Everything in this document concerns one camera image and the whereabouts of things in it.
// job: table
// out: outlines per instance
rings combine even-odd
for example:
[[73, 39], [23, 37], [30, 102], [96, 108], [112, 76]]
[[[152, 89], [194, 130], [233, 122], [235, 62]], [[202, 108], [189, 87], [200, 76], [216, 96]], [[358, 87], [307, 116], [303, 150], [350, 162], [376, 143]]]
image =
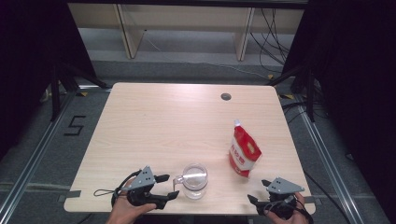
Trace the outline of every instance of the table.
[[[231, 100], [220, 96], [229, 93]], [[262, 156], [249, 178], [236, 174], [228, 161], [233, 121], [256, 140]], [[257, 215], [251, 194], [268, 198], [262, 179], [285, 178], [310, 190], [273, 87], [207, 84], [117, 83], [93, 133], [68, 198], [69, 212], [110, 212], [111, 194], [94, 197], [97, 189], [114, 189], [130, 173], [149, 165], [155, 175], [170, 175], [151, 193], [173, 190], [172, 178], [192, 162], [205, 165], [209, 183], [198, 201], [181, 191], [163, 210], [151, 214]], [[309, 213], [315, 205], [308, 203]]]

